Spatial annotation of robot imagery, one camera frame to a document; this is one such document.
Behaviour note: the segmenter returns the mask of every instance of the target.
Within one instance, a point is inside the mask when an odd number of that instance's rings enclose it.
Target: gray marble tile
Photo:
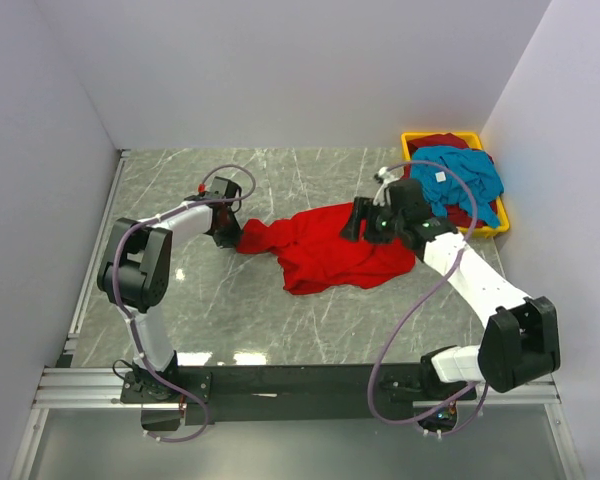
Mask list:
[[[126,161],[111,218],[146,217],[195,193],[203,175],[222,163],[248,167],[258,187],[238,214],[271,222],[308,208],[372,196],[373,174],[401,161],[399,149],[185,149],[134,151]],[[248,179],[227,171],[243,186]],[[110,222],[105,238],[108,237]],[[473,247],[500,270],[493,240]],[[167,329],[183,364],[312,364],[374,361],[407,308],[438,279],[428,267],[371,290],[330,288],[308,296],[282,289],[273,255],[219,250],[199,236],[173,253],[163,301]],[[404,327],[387,361],[417,361],[446,345],[477,344],[482,325],[449,286]],[[109,366],[131,358],[124,322],[92,285],[73,366]]]

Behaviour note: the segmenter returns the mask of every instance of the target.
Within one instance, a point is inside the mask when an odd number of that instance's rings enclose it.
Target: yellow plastic bin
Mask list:
[[[405,133],[403,133],[402,134],[402,150],[404,152],[405,160],[407,162],[409,162],[411,160],[411,155],[409,155],[409,148],[407,147],[407,142],[409,142],[410,140],[415,140],[416,138],[422,138],[422,137],[428,137],[429,135],[435,135],[437,133],[446,133],[446,132],[405,132]],[[479,150],[483,150],[482,142],[480,141],[480,137],[478,137],[477,133],[474,133],[474,132],[451,132],[451,133],[453,133],[456,137],[461,138],[462,140],[467,142],[467,145],[469,145],[469,148],[477,148]],[[474,237],[491,238],[491,237],[495,237],[499,233],[506,232],[507,230],[509,230],[509,218],[507,217],[507,212],[504,209],[504,204],[502,203],[502,199],[500,197],[496,198],[496,207],[498,210],[496,212],[496,214],[498,215],[498,220],[500,220],[500,226],[497,228],[491,228],[491,227],[487,227],[487,226],[476,228],[473,231]],[[460,230],[463,233],[467,231],[467,229],[464,227],[458,227],[458,230]]]

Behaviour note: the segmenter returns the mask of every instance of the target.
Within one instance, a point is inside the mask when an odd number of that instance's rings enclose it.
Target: glass panel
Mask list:
[[[461,409],[461,415],[469,413]],[[52,411],[32,479],[563,479],[542,405],[486,407],[441,442],[375,420],[222,423],[185,444],[141,435],[138,411]]]

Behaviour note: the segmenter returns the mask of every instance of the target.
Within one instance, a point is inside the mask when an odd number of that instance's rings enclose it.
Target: blue shirt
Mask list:
[[[478,218],[492,228],[500,225],[490,202],[504,191],[504,186],[489,156],[481,150],[459,149],[455,147],[422,147],[416,150],[412,160],[428,160],[444,165],[458,175],[471,189],[478,204]],[[422,183],[424,198],[431,205],[433,214],[446,217],[445,205],[458,205],[472,215],[471,203],[460,184],[445,173],[442,182],[436,178],[440,172],[429,165],[412,165],[411,178]]]

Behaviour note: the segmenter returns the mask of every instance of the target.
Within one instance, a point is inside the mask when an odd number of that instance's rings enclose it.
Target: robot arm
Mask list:
[[[358,197],[341,235],[358,241],[387,243],[399,238],[420,260],[446,275],[462,251],[448,282],[476,312],[485,328],[482,343],[448,347],[430,354],[442,383],[486,381],[498,392],[557,370],[560,366],[555,307],[544,297],[532,300],[507,282],[478,255],[446,218],[432,217],[417,180],[387,182],[386,202]]]
[[[140,229],[125,243],[119,266],[120,293],[124,304],[135,317],[136,327],[145,354],[158,372],[177,368],[176,352],[171,345],[164,323],[162,301],[169,282],[171,250],[196,235],[213,237],[220,248],[235,247],[242,230],[231,209],[241,191],[231,180],[215,177],[209,189],[185,201],[227,199],[212,205],[197,205]],[[115,304],[113,294],[113,259],[120,239],[132,226],[142,222],[121,218],[113,225],[104,258],[98,272],[98,288],[107,293]],[[127,329],[131,336],[130,324]],[[134,344],[134,366],[144,369],[144,362]]]

